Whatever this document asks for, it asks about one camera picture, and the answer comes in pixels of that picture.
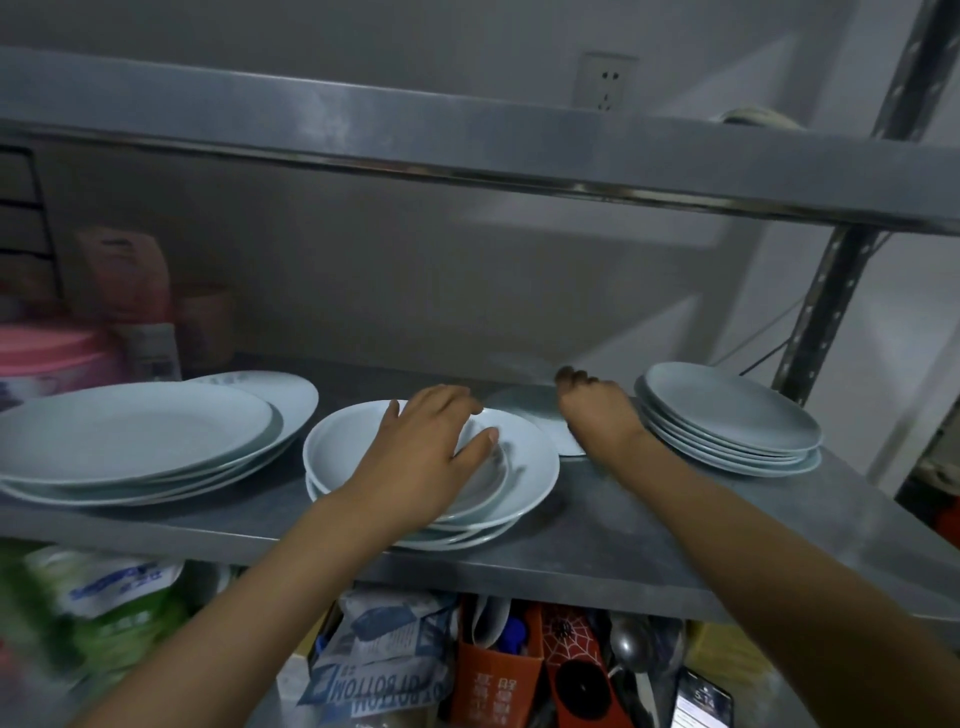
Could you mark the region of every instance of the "person's left hand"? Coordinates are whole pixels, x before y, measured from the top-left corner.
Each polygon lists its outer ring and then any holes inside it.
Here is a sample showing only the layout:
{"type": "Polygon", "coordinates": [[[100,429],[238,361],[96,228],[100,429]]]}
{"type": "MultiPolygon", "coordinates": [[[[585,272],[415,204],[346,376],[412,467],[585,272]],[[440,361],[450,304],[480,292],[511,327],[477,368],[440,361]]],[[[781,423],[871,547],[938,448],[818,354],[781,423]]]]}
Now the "person's left hand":
{"type": "Polygon", "coordinates": [[[342,489],[381,515],[397,536],[427,526],[457,497],[499,437],[488,427],[454,457],[460,430],[483,405],[467,387],[447,384],[417,392],[399,413],[387,407],[380,430],[342,489]]]}

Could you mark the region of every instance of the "spoon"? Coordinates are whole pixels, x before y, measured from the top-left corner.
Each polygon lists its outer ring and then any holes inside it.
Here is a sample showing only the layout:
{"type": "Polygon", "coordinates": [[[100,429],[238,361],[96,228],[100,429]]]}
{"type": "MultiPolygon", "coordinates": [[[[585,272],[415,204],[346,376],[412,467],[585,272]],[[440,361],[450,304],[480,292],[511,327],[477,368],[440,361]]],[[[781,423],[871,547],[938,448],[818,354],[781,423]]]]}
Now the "spoon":
{"type": "Polygon", "coordinates": [[[636,678],[636,693],[643,709],[650,714],[654,728],[660,728],[657,703],[647,670],[654,661],[653,646],[647,635],[644,622],[627,615],[611,615],[610,648],[617,665],[608,677],[622,668],[628,669],[636,678]]]}

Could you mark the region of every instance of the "stack of bowls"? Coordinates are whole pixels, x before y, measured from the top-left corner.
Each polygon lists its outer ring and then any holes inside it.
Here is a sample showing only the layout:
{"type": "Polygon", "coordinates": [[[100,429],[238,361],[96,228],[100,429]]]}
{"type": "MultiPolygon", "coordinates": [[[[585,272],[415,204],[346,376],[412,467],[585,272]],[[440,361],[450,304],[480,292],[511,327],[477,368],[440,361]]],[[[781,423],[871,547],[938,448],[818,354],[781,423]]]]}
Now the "stack of bowls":
{"type": "Polygon", "coordinates": [[[117,384],[0,414],[0,491],[74,507],[153,505],[219,490],[291,444],[317,389],[281,372],[117,384]]]}
{"type": "Polygon", "coordinates": [[[729,473],[786,477],[820,465],[824,436],[799,405],[742,376],[686,362],[636,383],[648,429],[677,452],[729,473]]]}
{"type": "MultiPolygon", "coordinates": [[[[354,404],[310,431],[303,444],[303,466],[311,499],[340,488],[353,475],[389,404],[389,400],[354,404]]],[[[500,432],[491,457],[442,516],[395,546],[420,551],[479,546],[506,533],[549,495],[560,473],[560,457],[549,438],[517,415],[488,408],[470,417],[458,449],[487,427],[500,432]]]]}

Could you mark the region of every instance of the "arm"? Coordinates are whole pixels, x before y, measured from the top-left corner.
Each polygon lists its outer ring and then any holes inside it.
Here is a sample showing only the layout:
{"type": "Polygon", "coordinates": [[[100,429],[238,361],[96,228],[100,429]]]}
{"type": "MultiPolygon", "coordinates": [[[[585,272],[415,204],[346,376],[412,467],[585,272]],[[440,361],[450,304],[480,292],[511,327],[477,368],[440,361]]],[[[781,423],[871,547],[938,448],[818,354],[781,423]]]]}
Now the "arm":
{"type": "Polygon", "coordinates": [[[960,725],[960,661],[886,595],[690,469],[613,382],[564,369],[557,385],[589,456],[670,529],[819,725],[960,725]]]}
{"type": "Polygon", "coordinates": [[[128,675],[75,728],[241,726],[317,618],[374,556],[441,515],[490,455],[495,429],[453,451],[479,402],[433,387],[380,431],[343,488],[128,675]]]}

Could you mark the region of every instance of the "wall socket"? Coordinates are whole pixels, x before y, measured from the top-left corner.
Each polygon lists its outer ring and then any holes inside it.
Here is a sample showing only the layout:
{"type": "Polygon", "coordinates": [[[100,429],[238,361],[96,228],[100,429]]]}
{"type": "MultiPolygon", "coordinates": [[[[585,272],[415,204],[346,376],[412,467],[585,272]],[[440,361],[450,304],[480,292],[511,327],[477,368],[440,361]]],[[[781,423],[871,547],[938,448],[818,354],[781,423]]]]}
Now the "wall socket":
{"type": "Polygon", "coordinates": [[[585,53],[577,65],[573,107],[620,111],[623,94],[634,74],[636,59],[609,53],[585,53]]]}

